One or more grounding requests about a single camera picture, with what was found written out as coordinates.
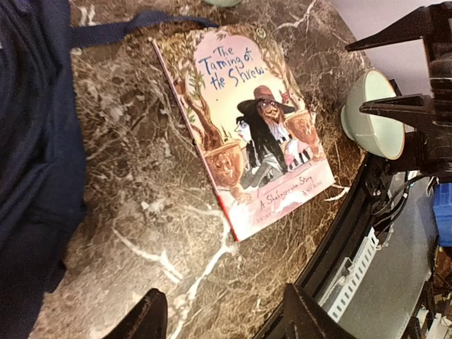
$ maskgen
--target book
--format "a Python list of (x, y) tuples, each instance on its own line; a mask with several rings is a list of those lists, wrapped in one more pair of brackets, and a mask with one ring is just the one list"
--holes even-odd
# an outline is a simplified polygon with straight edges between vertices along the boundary
[(237, 241), (334, 183), (314, 117), (263, 28), (227, 25), (153, 43)]

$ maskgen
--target white wall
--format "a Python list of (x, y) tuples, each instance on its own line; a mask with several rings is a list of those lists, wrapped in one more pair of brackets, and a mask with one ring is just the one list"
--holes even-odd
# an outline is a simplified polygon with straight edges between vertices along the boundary
[[(331, 0), (357, 40), (373, 35), (432, 0)], [(372, 64), (394, 78), (402, 94), (430, 94), (424, 45), (421, 40), (366, 50)]]

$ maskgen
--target blue box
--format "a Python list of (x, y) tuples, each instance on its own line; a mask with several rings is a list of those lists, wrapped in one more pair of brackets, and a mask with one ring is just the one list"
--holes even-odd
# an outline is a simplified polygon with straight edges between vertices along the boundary
[(435, 188), (433, 200), (439, 244), (452, 246), (452, 184), (440, 184)]

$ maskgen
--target brown marble surface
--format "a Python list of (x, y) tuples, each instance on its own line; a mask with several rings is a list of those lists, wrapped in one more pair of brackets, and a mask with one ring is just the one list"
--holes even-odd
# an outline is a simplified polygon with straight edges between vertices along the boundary
[(233, 9), (201, 0), (71, 6), (74, 25), (126, 20), (151, 8), (221, 24), (256, 21), (273, 32), (316, 113), (339, 186), (235, 243), (151, 44), (196, 26), (147, 28), (122, 44), (73, 50), (90, 212), (31, 338), (101, 338), (152, 287), (168, 298), (168, 338), (252, 337), (323, 239), (343, 202), (341, 187), (351, 185), (362, 162), (339, 113), (367, 60), (345, 52), (353, 36), (323, 0), (248, 0)]

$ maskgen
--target green cup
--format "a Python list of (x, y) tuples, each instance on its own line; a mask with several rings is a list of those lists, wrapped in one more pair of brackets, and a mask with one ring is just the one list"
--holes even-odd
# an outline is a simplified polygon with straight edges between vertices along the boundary
[(363, 102), (395, 97), (388, 79), (376, 69), (367, 71), (353, 85), (340, 120), (345, 134), (366, 151), (395, 160), (402, 155), (405, 127), (400, 121), (361, 113)]

